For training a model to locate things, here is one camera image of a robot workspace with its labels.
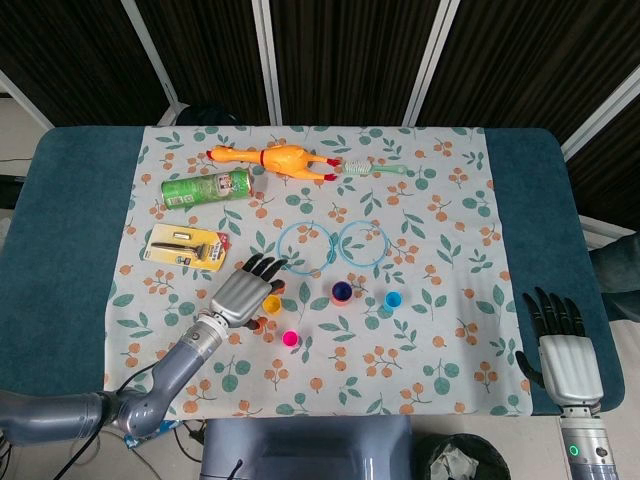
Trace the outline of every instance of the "small plastic cup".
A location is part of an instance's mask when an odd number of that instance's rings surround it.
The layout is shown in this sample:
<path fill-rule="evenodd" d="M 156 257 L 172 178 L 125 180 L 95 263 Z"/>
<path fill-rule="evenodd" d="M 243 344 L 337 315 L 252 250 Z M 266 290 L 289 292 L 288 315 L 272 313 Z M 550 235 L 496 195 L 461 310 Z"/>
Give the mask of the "small plastic cup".
<path fill-rule="evenodd" d="M 351 289 L 351 285 L 347 282 L 337 282 L 331 288 L 331 301 L 334 305 L 341 307 L 349 303 L 352 294 L 353 290 Z"/>
<path fill-rule="evenodd" d="M 387 312 L 393 313 L 393 310 L 398 308 L 400 305 L 402 305 L 402 295 L 400 292 L 389 292 L 384 296 L 384 303 L 382 306 Z"/>
<path fill-rule="evenodd" d="M 298 345 L 298 332 L 295 330 L 287 330 L 282 334 L 282 343 L 287 347 L 295 347 Z"/>
<path fill-rule="evenodd" d="M 282 309 L 280 297 L 276 295 L 268 295 L 262 302 L 262 309 L 269 315 L 280 313 L 280 310 Z"/>

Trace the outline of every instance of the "robot finger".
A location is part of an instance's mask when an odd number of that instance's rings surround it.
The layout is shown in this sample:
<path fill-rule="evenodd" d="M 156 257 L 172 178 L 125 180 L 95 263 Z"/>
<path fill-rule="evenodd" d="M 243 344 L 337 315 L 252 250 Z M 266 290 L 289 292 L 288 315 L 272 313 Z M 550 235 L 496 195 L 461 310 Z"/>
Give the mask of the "robot finger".
<path fill-rule="evenodd" d="M 584 322 L 582 321 L 580 310 L 578 310 L 578 307 L 570 298 L 565 298 L 564 302 L 567 304 L 567 308 L 569 309 L 569 319 L 571 323 L 573 323 L 574 334 L 579 337 L 586 337 L 587 334 L 584 330 Z"/>
<path fill-rule="evenodd" d="M 535 300 L 531 298 L 527 293 L 524 293 L 522 296 L 524 297 L 524 301 L 527 304 L 527 308 L 529 309 L 529 314 L 533 319 L 533 327 L 536 331 L 536 334 L 538 335 L 538 343 L 540 343 L 539 338 L 549 334 L 549 327 L 547 326 L 547 322 L 545 321 L 544 317 L 540 313 Z"/>
<path fill-rule="evenodd" d="M 560 330 L 560 322 L 558 321 L 558 317 L 556 317 L 556 312 L 551 306 L 549 297 L 547 297 L 547 294 L 544 293 L 544 290 L 542 290 L 540 287 L 536 287 L 536 292 L 538 293 L 538 298 L 540 299 L 540 306 L 542 307 L 544 318 L 547 321 L 547 325 L 549 327 L 549 333 L 551 335 L 558 335 L 562 333 Z"/>
<path fill-rule="evenodd" d="M 250 272 L 251 269 L 253 268 L 253 266 L 258 263 L 258 260 L 260 260 L 263 257 L 263 255 L 261 253 L 256 253 L 255 255 L 253 255 L 249 260 L 247 260 L 247 263 L 245 263 L 242 266 L 242 269 L 245 272 Z"/>
<path fill-rule="evenodd" d="M 544 379 L 542 378 L 542 374 L 537 370 L 534 370 L 529 363 L 529 360 L 527 360 L 524 352 L 521 352 L 520 350 L 516 352 L 516 361 L 518 362 L 518 366 L 525 377 L 532 382 L 537 383 L 541 388 L 544 388 Z"/>
<path fill-rule="evenodd" d="M 553 303 L 553 306 L 556 308 L 556 312 L 558 314 L 558 318 L 560 319 L 560 329 L 562 333 L 565 335 L 575 335 L 575 331 L 573 330 L 573 324 L 569 320 L 569 314 L 567 313 L 567 309 L 564 308 L 564 303 L 560 300 L 555 293 L 549 294 L 549 298 Z"/>
<path fill-rule="evenodd" d="M 277 292 L 283 287 L 284 287 L 284 282 L 282 280 L 274 280 L 273 282 L 271 282 L 271 293 Z"/>
<path fill-rule="evenodd" d="M 274 260 L 275 259 L 273 257 L 263 258 L 260 263 L 253 270 L 251 270 L 251 273 L 253 273 L 256 277 L 259 277 Z"/>
<path fill-rule="evenodd" d="M 265 282 L 268 282 L 269 280 L 271 280 L 273 278 L 273 276 L 278 273 L 278 270 L 280 270 L 284 265 L 287 264 L 287 261 L 284 259 L 278 260 L 277 262 L 274 262 L 273 265 L 271 265 L 269 268 L 267 268 L 267 270 L 262 274 L 262 279 Z"/>

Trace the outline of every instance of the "toothbrush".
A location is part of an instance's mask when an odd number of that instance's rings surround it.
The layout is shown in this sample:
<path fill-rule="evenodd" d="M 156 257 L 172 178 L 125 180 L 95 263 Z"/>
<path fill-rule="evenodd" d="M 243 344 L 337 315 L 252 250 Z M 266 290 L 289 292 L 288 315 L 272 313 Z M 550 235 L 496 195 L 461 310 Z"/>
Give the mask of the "toothbrush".
<path fill-rule="evenodd" d="M 368 175 L 374 172 L 390 172 L 404 175 L 407 173 L 405 165 L 371 165 L 366 160 L 351 160 L 342 165 L 344 173 L 356 175 Z"/>

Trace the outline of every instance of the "trash bag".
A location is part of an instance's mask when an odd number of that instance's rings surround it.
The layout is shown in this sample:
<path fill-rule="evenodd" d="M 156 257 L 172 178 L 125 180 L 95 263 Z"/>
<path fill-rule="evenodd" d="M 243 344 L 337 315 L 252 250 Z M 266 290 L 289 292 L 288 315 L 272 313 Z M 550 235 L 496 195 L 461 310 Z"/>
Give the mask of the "trash bag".
<path fill-rule="evenodd" d="M 415 480 L 432 480 L 431 467 L 442 452 L 452 446 L 478 462 L 474 480 L 510 480 L 509 467 L 498 451 L 482 437 L 466 433 L 429 435 L 413 447 L 412 464 Z"/>

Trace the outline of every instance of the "blue cup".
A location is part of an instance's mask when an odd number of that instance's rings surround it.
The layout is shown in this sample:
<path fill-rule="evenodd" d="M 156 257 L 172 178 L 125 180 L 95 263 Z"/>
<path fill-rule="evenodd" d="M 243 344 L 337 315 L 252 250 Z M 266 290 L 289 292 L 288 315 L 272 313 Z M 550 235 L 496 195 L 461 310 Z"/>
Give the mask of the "blue cup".
<path fill-rule="evenodd" d="M 382 307 L 389 313 L 393 313 L 394 308 L 402 305 L 402 295 L 400 292 L 389 292 L 384 296 Z"/>

